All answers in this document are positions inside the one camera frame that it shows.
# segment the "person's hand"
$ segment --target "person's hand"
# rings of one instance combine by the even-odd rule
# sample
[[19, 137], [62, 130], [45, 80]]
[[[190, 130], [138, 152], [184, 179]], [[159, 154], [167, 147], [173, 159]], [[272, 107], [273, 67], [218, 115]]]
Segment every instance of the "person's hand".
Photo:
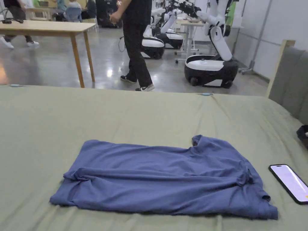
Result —
[[113, 13], [112, 15], [110, 15], [109, 20], [112, 24], [116, 24], [121, 19], [121, 17], [122, 17], [122, 14], [117, 11]]

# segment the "blue t-shirt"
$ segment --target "blue t-shirt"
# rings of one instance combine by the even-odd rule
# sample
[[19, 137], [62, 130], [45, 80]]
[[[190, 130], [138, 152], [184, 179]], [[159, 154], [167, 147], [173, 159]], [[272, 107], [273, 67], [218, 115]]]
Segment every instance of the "blue t-shirt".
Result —
[[50, 202], [158, 214], [234, 214], [277, 219], [251, 163], [229, 143], [201, 135], [193, 147], [84, 143]]

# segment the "black sneaker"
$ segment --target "black sneaker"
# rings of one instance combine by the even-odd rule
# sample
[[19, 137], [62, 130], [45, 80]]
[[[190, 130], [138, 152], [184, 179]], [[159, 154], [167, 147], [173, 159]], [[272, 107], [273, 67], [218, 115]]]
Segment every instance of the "black sneaker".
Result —
[[128, 79], [127, 76], [125, 76], [125, 75], [121, 75], [121, 80], [129, 82], [129, 83], [137, 83], [137, 81], [132, 81], [132, 80]]
[[153, 90], [155, 87], [153, 84], [147, 86], [147, 87], [141, 87], [141, 88], [136, 88], [135, 91], [151, 91]]

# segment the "black wheel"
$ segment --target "black wheel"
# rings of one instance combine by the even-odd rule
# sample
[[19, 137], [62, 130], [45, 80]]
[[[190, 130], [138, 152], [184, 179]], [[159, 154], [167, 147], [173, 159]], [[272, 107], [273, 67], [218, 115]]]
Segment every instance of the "black wheel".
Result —
[[153, 54], [153, 58], [154, 58], [154, 59], [161, 59], [160, 53], [158, 53], [158, 52], [154, 53], [154, 54]]
[[197, 86], [198, 85], [198, 79], [196, 77], [191, 77], [190, 84], [192, 86]]
[[232, 81], [227, 81], [227, 82], [223, 83], [221, 86], [223, 88], [229, 89], [232, 85], [233, 85]]

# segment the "black shirt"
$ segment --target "black shirt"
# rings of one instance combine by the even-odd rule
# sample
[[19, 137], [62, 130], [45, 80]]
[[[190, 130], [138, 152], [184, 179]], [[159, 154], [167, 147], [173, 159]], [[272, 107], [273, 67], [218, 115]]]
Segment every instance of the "black shirt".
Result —
[[149, 25], [151, 23], [152, 0], [132, 0], [123, 15], [126, 23]]
[[17, 0], [3, 0], [3, 3], [6, 8], [9, 8], [11, 6], [21, 8]]
[[96, 3], [94, 2], [94, 0], [88, 0], [86, 8], [88, 8], [89, 16], [91, 18], [96, 18]]

